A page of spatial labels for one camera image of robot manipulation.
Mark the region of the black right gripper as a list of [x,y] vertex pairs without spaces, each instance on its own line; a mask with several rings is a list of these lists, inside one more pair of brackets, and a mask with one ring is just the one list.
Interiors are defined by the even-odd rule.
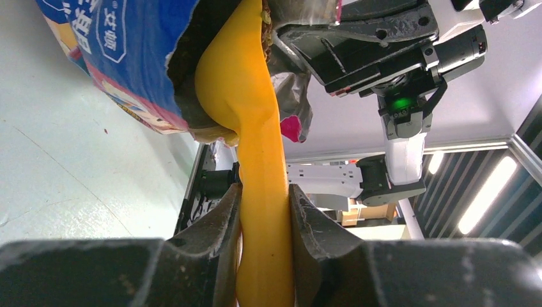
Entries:
[[290,24],[278,37],[328,94],[342,97],[423,66],[438,24],[428,1],[354,1],[338,25]]

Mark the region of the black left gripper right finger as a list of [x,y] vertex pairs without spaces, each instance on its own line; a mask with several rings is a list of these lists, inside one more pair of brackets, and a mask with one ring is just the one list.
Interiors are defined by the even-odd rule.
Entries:
[[289,194],[297,306],[541,305],[541,270],[514,242],[363,240]]

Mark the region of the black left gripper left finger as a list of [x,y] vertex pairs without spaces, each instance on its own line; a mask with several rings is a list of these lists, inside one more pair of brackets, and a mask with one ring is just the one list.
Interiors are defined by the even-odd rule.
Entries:
[[1,247],[2,306],[234,306],[242,186],[168,240],[22,240]]

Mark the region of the yellow plastic food scoop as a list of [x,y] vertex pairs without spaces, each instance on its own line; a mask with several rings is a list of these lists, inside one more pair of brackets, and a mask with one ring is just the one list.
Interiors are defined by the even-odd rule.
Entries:
[[239,137],[243,185],[240,306],[295,304],[291,222],[279,108],[261,41],[261,1],[242,1],[197,64],[205,112]]

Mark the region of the colourful cat food bag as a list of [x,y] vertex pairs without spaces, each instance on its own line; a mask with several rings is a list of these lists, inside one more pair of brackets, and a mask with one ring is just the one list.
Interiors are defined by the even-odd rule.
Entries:
[[[307,139],[313,112],[311,73],[280,43],[280,26],[333,25],[340,1],[268,1],[273,45],[267,67],[279,103],[282,135]],[[196,141],[236,145],[194,91],[197,63],[237,1],[39,1],[70,61],[137,121],[159,134],[188,132]]]

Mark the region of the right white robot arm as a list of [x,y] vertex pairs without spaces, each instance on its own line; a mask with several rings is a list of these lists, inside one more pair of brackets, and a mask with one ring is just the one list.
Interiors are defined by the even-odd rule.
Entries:
[[379,206],[422,194],[433,110],[488,49],[483,22],[517,19],[540,1],[271,1],[273,39],[335,97],[376,95],[385,149],[355,164],[286,167],[307,193]]

